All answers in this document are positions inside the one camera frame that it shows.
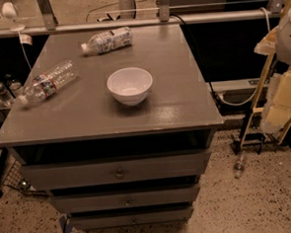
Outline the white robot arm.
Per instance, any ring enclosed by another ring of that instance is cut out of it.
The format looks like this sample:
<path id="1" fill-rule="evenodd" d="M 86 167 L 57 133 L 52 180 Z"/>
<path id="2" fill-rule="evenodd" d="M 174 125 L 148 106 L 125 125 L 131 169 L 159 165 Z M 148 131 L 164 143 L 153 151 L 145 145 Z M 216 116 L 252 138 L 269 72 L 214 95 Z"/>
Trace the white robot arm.
<path id="1" fill-rule="evenodd" d="M 280 62 L 289 65 L 281 74 L 274 73 L 267 88 L 267 102 L 261 112 L 260 129 L 277 133 L 291 118 L 291 8 L 256 46 L 255 53 L 269 55 L 275 52 Z"/>

